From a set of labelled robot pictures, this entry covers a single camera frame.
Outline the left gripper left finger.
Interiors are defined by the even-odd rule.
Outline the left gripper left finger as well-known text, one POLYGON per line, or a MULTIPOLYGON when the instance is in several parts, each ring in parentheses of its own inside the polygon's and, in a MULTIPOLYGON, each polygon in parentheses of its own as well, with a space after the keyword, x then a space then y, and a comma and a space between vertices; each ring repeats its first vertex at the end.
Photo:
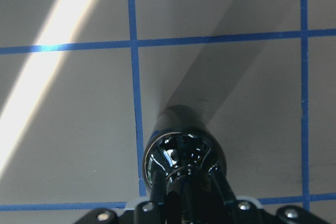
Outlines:
POLYGON ((137 204, 134 210, 134 223, 167 223, 165 198, 166 180, 163 171, 155 171, 148 182, 150 199, 137 204))

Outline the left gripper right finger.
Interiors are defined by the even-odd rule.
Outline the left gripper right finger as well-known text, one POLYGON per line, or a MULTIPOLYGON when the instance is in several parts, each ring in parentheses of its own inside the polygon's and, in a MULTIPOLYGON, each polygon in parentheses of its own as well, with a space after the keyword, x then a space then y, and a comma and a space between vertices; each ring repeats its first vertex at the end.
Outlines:
POLYGON ((261 204, 251 197, 236 198, 225 175, 212 169, 210 178, 223 202, 229 223, 265 223, 261 214, 261 204))

